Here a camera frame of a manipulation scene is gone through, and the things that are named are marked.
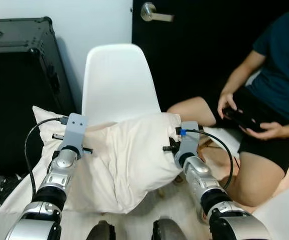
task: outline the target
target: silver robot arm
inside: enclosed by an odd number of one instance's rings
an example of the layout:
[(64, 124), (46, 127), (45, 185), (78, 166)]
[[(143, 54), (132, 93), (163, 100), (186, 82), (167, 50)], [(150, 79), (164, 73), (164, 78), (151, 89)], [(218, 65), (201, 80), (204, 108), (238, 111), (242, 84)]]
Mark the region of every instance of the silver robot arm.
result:
[(37, 193), (11, 228), (6, 240), (59, 240), (60, 221), (77, 160), (84, 154), (82, 147), (87, 118), (71, 113), (62, 143), (54, 152), (47, 175)]
[[(183, 122), (181, 129), (198, 130), (195, 121)], [(199, 134), (181, 132), (181, 143), (174, 151), (175, 163), (186, 180), (210, 225), (213, 240), (270, 240), (266, 227), (236, 205), (213, 177), (210, 168), (198, 157)]]

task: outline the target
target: black case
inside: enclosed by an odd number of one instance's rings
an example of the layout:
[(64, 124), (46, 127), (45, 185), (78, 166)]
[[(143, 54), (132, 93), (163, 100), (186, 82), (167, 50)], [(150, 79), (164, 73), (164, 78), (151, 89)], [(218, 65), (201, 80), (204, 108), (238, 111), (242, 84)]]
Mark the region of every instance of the black case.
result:
[[(0, 175), (28, 172), (24, 142), (36, 124), (33, 105), (63, 115), (76, 112), (52, 20), (0, 19)], [(42, 146), (37, 131), (28, 141), (32, 167)]]

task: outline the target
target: person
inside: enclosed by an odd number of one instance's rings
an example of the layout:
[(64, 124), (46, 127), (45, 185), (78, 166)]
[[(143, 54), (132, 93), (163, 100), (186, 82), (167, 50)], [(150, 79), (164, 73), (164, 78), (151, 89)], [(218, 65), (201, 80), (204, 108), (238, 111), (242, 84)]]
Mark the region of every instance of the person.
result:
[[(252, 84), (245, 86), (260, 68)], [(248, 112), (264, 130), (240, 127), (244, 132), (238, 151), (240, 169), (227, 189), (234, 201), (255, 207), (273, 195), (289, 168), (289, 12), (254, 42), (221, 91), (182, 101), (167, 112), (201, 126), (227, 127), (233, 122), (224, 118), (227, 107)]]

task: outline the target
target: door handle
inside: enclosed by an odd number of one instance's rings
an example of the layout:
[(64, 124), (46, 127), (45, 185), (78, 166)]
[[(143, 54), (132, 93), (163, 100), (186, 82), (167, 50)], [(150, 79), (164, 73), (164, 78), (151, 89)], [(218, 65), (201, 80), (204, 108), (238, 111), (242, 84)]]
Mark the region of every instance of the door handle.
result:
[(145, 2), (141, 7), (140, 15), (146, 22), (150, 22), (152, 20), (172, 22), (174, 20), (174, 15), (160, 14), (156, 13), (156, 11), (157, 9), (152, 2)]

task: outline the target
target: white pillow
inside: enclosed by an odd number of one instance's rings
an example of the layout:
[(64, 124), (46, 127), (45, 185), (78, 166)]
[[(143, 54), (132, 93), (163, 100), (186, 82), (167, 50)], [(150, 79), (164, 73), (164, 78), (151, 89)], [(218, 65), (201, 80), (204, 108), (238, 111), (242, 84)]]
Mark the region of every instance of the white pillow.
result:
[[(60, 116), (36, 106), (32, 109), (37, 123)], [(86, 153), (78, 160), (65, 210), (128, 213), (149, 191), (168, 184), (180, 173), (173, 154), (162, 150), (170, 144), (169, 137), (179, 140), (175, 130), (181, 124), (179, 115), (156, 113), (113, 124), (87, 128), (83, 146), (93, 149), (93, 154)], [(37, 188), (61, 142), (52, 139), (52, 134), (63, 135), (65, 127), (57, 121), (40, 126), (44, 147), (33, 169)], [(31, 196), (27, 175), (0, 207), (0, 213), (21, 212)]]

